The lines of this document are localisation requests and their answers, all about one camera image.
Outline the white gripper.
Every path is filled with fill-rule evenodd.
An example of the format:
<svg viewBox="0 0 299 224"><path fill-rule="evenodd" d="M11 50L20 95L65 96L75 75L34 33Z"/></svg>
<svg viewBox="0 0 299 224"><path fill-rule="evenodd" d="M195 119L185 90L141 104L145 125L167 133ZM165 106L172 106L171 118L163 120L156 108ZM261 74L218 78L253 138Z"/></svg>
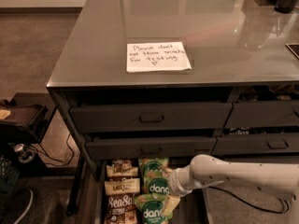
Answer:
<svg viewBox="0 0 299 224"><path fill-rule="evenodd" d="M168 175L168 186L170 194L164 199L164 206L161 211L163 217L168 217L180 202L179 197L184 197L192 192L190 185L190 167L177 168L172 170L168 167L160 167L163 175Z"/></svg>

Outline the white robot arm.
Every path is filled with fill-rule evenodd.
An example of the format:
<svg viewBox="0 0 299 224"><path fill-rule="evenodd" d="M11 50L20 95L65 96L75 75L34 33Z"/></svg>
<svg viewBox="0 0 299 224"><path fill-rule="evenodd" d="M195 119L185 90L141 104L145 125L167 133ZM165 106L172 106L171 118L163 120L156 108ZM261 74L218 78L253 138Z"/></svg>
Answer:
<svg viewBox="0 0 299 224"><path fill-rule="evenodd" d="M195 189L229 181L290 200L289 224L299 223L298 164L223 161L200 154L183 168L165 170L169 193L162 209L163 217L168 216L178 206L180 199Z"/></svg>

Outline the black robot base tray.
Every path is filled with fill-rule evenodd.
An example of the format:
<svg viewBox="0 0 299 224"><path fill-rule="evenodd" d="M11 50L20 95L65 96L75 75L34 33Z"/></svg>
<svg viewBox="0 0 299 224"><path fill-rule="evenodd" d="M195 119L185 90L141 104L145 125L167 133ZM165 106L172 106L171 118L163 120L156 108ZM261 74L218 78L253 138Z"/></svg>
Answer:
<svg viewBox="0 0 299 224"><path fill-rule="evenodd" d="M0 137L9 142L34 142L37 140L38 126L45 118L45 105L17 105L8 100L0 102L3 112L0 119Z"/></svg>

